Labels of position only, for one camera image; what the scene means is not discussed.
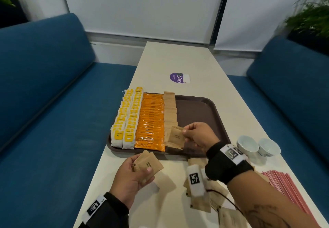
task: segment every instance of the brown serving tray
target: brown serving tray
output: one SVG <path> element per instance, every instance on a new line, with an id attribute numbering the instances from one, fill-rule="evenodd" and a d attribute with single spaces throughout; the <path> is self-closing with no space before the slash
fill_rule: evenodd
<path id="1" fill-rule="evenodd" d="M 177 108 L 177 121 L 178 125 L 184 127 L 193 122 L 205 122 L 215 132 L 217 137 L 226 144 L 231 143 L 227 136 L 224 125 L 217 112 L 215 104 L 203 97 L 175 95 L 176 108 Z M 107 146 L 115 152 L 138 154 L 142 153 L 145 149 L 135 148 L 134 150 L 120 149 L 111 146 L 111 133 L 107 139 Z M 149 150 L 155 154 L 163 155 L 180 155 L 187 157 L 205 157 L 206 155 L 199 148 L 195 148 L 194 143 L 186 142 L 183 150 L 166 147 L 166 151 Z"/>

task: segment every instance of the blue seat cushion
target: blue seat cushion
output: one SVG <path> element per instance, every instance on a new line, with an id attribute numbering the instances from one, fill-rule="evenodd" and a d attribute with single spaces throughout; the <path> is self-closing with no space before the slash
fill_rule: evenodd
<path id="1" fill-rule="evenodd" d="M 95 59 L 75 14 L 0 29 L 0 152 Z"/>
<path id="2" fill-rule="evenodd" d="M 329 169 L 326 162 L 248 77 L 228 75 L 228 78 L 267 135 L 280 146 L 283 158 L 329 221 Z"/>
<path id="3" fill-rule="evenodd" d="M 135 69 L 94 64 L 0 154 L 1 227 L 73 227 Z"/>
<path id="4" fill-rule="evenodd" d="M 248 77 L 329 164 L 329 57 L 282 36 L 272 39 Z"/>

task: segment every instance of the hand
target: hand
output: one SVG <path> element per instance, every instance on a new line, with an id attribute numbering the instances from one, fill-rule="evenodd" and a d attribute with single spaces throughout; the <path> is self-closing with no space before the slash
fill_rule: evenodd
<path id="1" fill-rule="evenodd" d="M 113 184 L 109 191 L 118 200 L 124 203 L 128 209 L 133 205 L 137 192 L 154 180 L 153 176 L 145 183 L 141 183 L 142 180 L 152 173 L 151 167 L 138 172 L 133 172 L 132 165 L 140 155 L 141 154 L 137 154 L 129 157 L 122 163 L 114 177 Z"/>
<path id="2" fill-rule="evenodd" d="M 184 127 L 183 135 L 187 137 L 186 142 L 194 141 L 198 146 L 203 148 L 205 152 L 209 150 L 220 139 L 217 138 L 216 134 L 213 132 L 208 124 L 203 122 L 194 122 Z"/>

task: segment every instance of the person's left hand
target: person's left hand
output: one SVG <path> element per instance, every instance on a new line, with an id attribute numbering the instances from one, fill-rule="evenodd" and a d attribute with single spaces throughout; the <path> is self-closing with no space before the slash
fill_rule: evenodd
<path id="1" fill-rule="evenodd" d="M 124 203 L 128 209 L 133 205 L 137 192 L 154 180 L 153 176 L 145 183 L 141 183 L 142 180 L 151 174 L 151 167 L 138 172 L 133 172 L 132 165 L 140 155 L 141 154 L 136 154 L 129 157 L 122 163 L 114 177 L 113 184 L 109 191 L 118 200 Z"/>

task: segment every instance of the purple sticker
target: purple sticker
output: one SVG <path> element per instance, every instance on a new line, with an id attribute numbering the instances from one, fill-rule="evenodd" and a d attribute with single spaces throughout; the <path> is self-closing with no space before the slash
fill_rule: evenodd
<path id="1" fill-rule="evenodd" d="M 177 82 L 177 83 L 186 83 L 183 82 L 183 74 L 182 73 L 172 73 L 170 75 L 170 80 Z"/>

